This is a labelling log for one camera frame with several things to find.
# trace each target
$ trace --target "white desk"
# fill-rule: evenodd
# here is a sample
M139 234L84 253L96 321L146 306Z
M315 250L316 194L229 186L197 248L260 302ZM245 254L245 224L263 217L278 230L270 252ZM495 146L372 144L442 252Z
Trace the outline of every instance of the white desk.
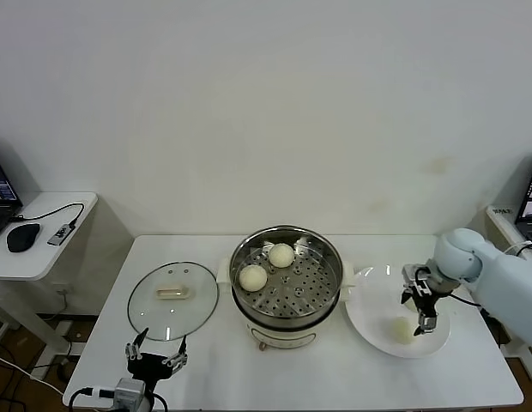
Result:
M328 236L344 260L358 267L425 262L433 236ZM94 326L63 397L84 386L115 386L127 377L124 345L136 333L127 319L133 287L161 264L196 261L213 272L241 236L141 236L136 239ZM299 349L260 352L246 333L229 293L209 321L188 336L188 364L156 391L170 409L394 410L461 409L518 404L523 395L477 309L455 300L451 335L421 360L380 352L350 325L341 307L329 328ZM142 351L171 354L179 342L146 340ZM111 401L78 397L76 405L105 408Z
M85 209L77 219L76 229L60 246L47 245L46 242L63 224L72 221L81 208L74 206L37 221L11 223L0 234L0 307L47 344L49 348L45 350L44 357L40 358L42 361L55 353L66 354L70 344L25 305L9 282L2 281L37 281L44 277L76 235L96 204L97 197L90 192L41 192L21 194L21 199L25 206L20 214L26 217L43 215L69 203L81 202L85 205ZM16 226L35 222L41 225L41 230L33 246L21 253L10 252L7 249L7 235L10 230ZM39 372L43 374L46 370L41 368Z
M37 281L45 276L52 265L62 254L70 239L76 234L81 224L96 204L94 193L71 193L71 192L41 192L21 194L21 199L25 206L20 215L33 217L43 215L54 209L58 209L65 204L81 202L85 204L85 209L76 223L76 230L60 245L47 245L47 240L64 224L77 216L81 210L78 206L62 210L54 215L38 221L21 221L11 223L0 234L0 280L4 281ZM7 249L7 235L17 226L28 223L39 223L41 230L37 235L35 243L31 248L22 253L12 253Z

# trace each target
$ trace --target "cable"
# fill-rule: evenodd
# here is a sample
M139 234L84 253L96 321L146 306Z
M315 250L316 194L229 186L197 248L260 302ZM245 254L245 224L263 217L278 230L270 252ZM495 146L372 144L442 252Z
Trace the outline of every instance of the cable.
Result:
M526 246L522 247L519 251L516 252L516 255L515 255L515 256L520 256L520 254L521 254L525 249L532 249L532 244L529 244L529 245L526 245Z
M5 345L3 345L2 343L0 343L0 348L2 350L4 350L5 352L7 352L10 356L10 359L15 362L15 356L12 354L12 352L10 352L9 348L7 348ZM1 364L0 363L0 367L3 368L3 369L9 369L10 371L12 371L12 367L6 367L5 365Z
M509 251L511 251L512 249L514 249L516 246L521 246L521 245L532 245L532 242L531 242L531 240L524 240L524 241L521 241L521 242L517 242L514 245L511 245L511 246L507 247L506 250L503 251L503 253L506 254Z
M65 311L66 309L68 309L68 298L66 297L66 293L64 293L62 295L63 297L63 308L60 309L58 312L56 312L55 314L53 314L52 316L50 316L49 318L43 318L43 320L53 320L56 316L58 316L60 313L62 313L63 311Z
M27 371L31 372L33 370L33 369L30 369L29 367L37 360L41 352L43 352L43 349L45 349L45 347L42 347L40 350L38 350L37 353L33 356L33 358L29 361L29 363L26 366ZM20 387L20 384L23 379L24 379L24 375L20 375L20 377L18 378L18 382L16 382L15 388L12 390L10 399L12 399L13 401L16 400L16 392L18 391L18 388ZM9 405L9 412L12 409L11 407L12 407L12 404Z
M26 404L22 401L16 401L15 399L9 399L7 397L0 397L0 401L4 401L4 402L10 402L10 404L12 405L13 403L18 403L19 405L22 405L22 409L24 410L24 412L26 412Z
M12 352L10 352L8 349L6 349L6 347L4 345L2 345L1 343L0 343L0 348L4 348L6 350L6 352L9 354L9 356L12 358L12 361L14 363L16 363L16 359L12 355ZM13 378L15 377L15 369L13 367L5 367L5 368L10 369L11 372L10 372L10 376L9 376L9 381L7 382L7 384L3 387L3 389L0 392L0 399L3 398L5 392L7 391L7 389L10 386L10 384L12 383Z
M77 216L75 217L75 219L73 221L70 222L70 226L71 227L74 227L76 222L77 222L77 219L79 219L79 216L81 216L81 213L83 213L83 210L85 210L85 204L84 203L81 203L81 202L73 202L73 203L70 203L70 204L66 204L64 205L63 207L61 208L58 208L56 210L53 210L52 212L47 212L45 213L44 215L41 215L41 216L35 216L35 217L24 217L24 215L18 215L18 216L14 216L14 217L11 217L10 218L10 221L37 221L38 219L43 219L44 217L47 217L47 216L50 216L50 215L54 215L55 213L61 211L61 210L64 210L64 209L67 209L67 208L70 208L72 206L81 206L81 210L79 211L79 213L77 214Z
M71 397L70 397L70 403L68 404L68 410L70 412L73 412L74 410L74 402L76 401L76 398L79 396L79 395L87 395L88 397L90 397L91 395L93 395L93 388L91 388L90 386L86 387L86 388L81 388L81 389L78 389L77 391L75 391Z
M163 410L165 412L169 412L169 408L166 406L166 401L161 396L159 396L157 393L152 393L154 395L154 398L159 400L163 404Z
M449 294L449 296L451 298L453 298L453 299L458 300L459 302L466 303L467 305L475 306L475 307L481 307L481 305L478 305L477 303L471 302L471 301L463 299L463 298L459 298L458 296L456 296L454 294Z
M68 349L68 353L66 354L66 359L68 359L68 356L70 356L70 353L71 353L71 348L72 348L72 341L70 339L68 339L68 342L70 343L70 348ZM43 348L41 348L34 356L33 358L29 361L29 363L27 364L27 367L25 368L27 372L32 372L34 369L37 369L37 368L41 368L41 367L52 367L52 366L55 366L55 365L59 365L59 366L63 366L63 363L62 362L57 362L57 363L50 363L48 365L38 365L36 367L31 367L31 365L37 360L37 358L41 355L41 352L43 352L43 349L45 349L45 346ZM22 382L22 379L24 378L24 375L21 375L20 378L18 379L18 382L16 382L16 385L15 385L15 388L13 389L12 391L12 395L10 395L10 399L13 399L15 400L16 399L16 392L18 391L18 388Z
M418 268L415 272L414 272L414 282L415 283L418 283L419 282L419 273L420 272L425 272L425 273L430 273L430 270L427 268L427 267L420 267Z
M27 373L24 369L22 369L21 367L13 364L13 363L10 363L8 360L5 360L3 359L2 357L0 357L0 361L3 362L3 363L6 363L7 365L10 365L12 366L14 369L17 369L19 370L20 372L24 373L26 376L28 376L31 380L35 380L37 382L40 382L41 384L43 385L46 385L48 386L49 388L53 389L54 391L56 391L60 396L63 396L63 392L60 391L57 387L49 384L48 382L45 382L44 380L41 380L41 379L37 379L35 378L34 376L32 376L30 373Z

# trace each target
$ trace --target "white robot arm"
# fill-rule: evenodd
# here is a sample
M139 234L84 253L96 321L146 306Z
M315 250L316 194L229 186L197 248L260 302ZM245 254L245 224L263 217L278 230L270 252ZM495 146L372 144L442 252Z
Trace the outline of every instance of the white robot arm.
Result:
M460 284L492 316L532 347L532 262L505 255L477 232L456 229L438 238L426 265L403 267L402 303L413 298L419 312L415 335L436 327L435 304Z

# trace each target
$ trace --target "table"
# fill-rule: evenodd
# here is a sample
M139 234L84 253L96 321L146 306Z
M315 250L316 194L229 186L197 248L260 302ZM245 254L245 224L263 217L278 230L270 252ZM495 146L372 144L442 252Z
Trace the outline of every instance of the table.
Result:
M85 386L113 387L126 372L124 345L136 333L126 315L133 287L156 267L196 261L214 273L242 236L140 236L133 244L63 402ZM358 268L425 262L433 236L328 236L342 259ZM464 291L463 297L469 298ZM156 392L176 410L395 410L462 409L513 405L523 395L476 308L439 303L450 313L449 341L435 355L400 359L380 352L351 326L343 307L312 344L260 352L245 331L229 291L208 322L188 336L188 364ZM142 351L171 354L179 341L146 340ZM107 408L111 401L78 397L76 406Z
M77 230L85 221L93 206L96 204L96 194L91 192L40 192L21 194L24 208L20 215L33 217L43 215L46 212L58 209L69 203L80 202L85 205L81 216L77 220L76 229L60 245L47 245L47 240L63 225L69 223L77 216L80 208L74 206L62 210L54 215L47 216L33 222L41 224L41 230L33 246L22 253L11 253L7 249L7 235L14 227L27 224L27 222L11 223L0 234L0 308L3 310L3 318L6 316L9 324L22 324L34 335L47 344L47 348L39 358L39 364L48 364L55 354L67 354L70 344L61 333L57 333L41 318L39 318L17 295L9 282L3 281L37 281L49 272L52 265L62 254L70 240L76 235ZM1 330L3 334L8 325ZM60 324L58 331L66 332L68 324ZM45 368L36 370L36 374L42 376L46 373Z

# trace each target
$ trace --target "floor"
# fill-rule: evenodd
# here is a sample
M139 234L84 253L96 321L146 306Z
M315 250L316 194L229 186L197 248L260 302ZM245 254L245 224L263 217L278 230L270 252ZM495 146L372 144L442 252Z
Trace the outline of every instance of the floor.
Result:
M48 321L48 323L52 327L55 327L57 321L52 320ZM68 338L72 342L85 342L90 336L93 327L94 321L75 321L68 334ZM505 343L507 338L504 335L499 334L499 329L492 327L492 333L495 340ZM19 366L24 366L25 368L35 366L35 361L39 358L39 354L43 350L43 343L24 328L20 328L19 330L9 330L1 343L12 352L12 355L15 357L15 363ZM5 353L1 348L0 356L10 360L9 354ZM76 366L76 361L77 358L71 359L70 362L63 367L63 371L68 377L72 374ZM508 360L508 363L517 382L522 388L525 401L519 406L503 408L500 410L504 412L532 412L532 383L529 381L527 373L523 369L519 360ZM47 373L45 380L63 391L66 384L58 378L57 368L58 365L52 367ZM10 375L11 371L9 369L0 367L0 393L5 388L5 385L7 385L3 396L7 398L13 397L19 402L24 402L27 406L27 412L65 412L68 410L62 405L62 399L56 392L48 389L40 383L26 378L21 379L22 374L19 372L15 372L12 379L10 379ZM9 402L0 402L0 412L22 412L23 410L24 409L20 404L12 403L11 405ZM81 412L90 412L90 409L78 410ZM489 409L477 410L480 412L490 412Z

